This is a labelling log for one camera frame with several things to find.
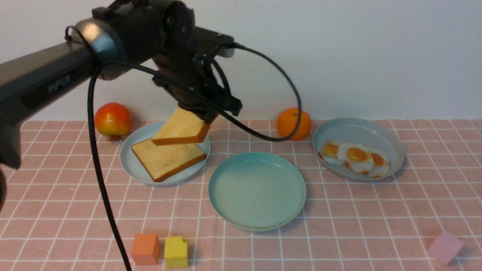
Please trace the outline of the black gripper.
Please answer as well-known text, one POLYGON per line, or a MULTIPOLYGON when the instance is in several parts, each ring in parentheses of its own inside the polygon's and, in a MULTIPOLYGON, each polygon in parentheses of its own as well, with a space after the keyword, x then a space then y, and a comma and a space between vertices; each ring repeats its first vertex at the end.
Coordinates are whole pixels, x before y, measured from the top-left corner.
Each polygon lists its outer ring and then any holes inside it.
MULTIPOLYGON (((221 73, 223 84, 218 84, 211 65, 214 64, 217 72, 222 72, 222 69, 215 60, 207 60, 199 54, 174 55, 167 52, 157 54, 152 60, 161 74, 174 79, 184 87, 190 88, 222 110, 235 116, 239 115, 243 107, 242 102, 232 96, 224 73, 221 73)), ((188 94, 181 88, 174 86, 174 84, 160 79, 152 79, 152 81, 158 87, 165 89, 178 102, 180 108, 194 113, 206 123, 211 124, 218 117, 217 111, 198 101, 193 95, 188 94)))

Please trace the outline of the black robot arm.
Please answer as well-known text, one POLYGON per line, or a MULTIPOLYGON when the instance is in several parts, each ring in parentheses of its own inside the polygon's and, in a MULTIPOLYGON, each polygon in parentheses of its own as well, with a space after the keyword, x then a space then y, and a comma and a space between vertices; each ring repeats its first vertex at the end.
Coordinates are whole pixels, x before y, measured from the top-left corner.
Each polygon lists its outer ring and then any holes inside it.
POLYGON ((21 166, 23 122, 87 79, 101 64, 100 79, 111 81, 153 60, 154 84, 182 109, 212 123, 219 110, 239 115, 216 56, 232 57, 231 36, 195 25, 180 0, 116 0, 92 10, 65 42, 1 64, 1 163, 21 166))

